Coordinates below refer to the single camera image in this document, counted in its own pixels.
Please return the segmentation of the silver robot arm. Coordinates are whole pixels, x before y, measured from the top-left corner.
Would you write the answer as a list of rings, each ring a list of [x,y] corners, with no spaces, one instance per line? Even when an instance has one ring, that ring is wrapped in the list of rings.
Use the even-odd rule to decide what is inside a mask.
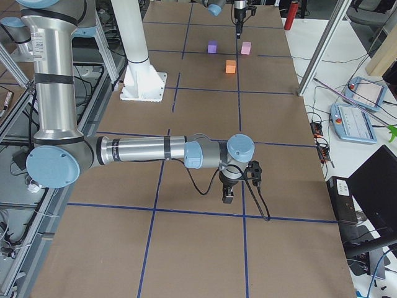
[[[218,16],[227,3],[227,1],[224,0],[201,0],[197,2],[203,7],[206,7],[213,16]],[[241,38],[248,8],[248,1],[233,1],[231,21],[235,27],[237,39]]]
[[[73,184],[84,172],[113,162],[178,161],[186,170],[213,168],[223,185],[223,202],[233,200],[239,181],[258,186],[261,170],[253,160],[255,145],[244,134],[214,141],[192,136],[98,137],[97,122],[88,134],[77,125],[73,34],[98,26],[94,1],[21,1],[23,23],[30,30],[39,129],[26,159],[29,176],[53,189]]]

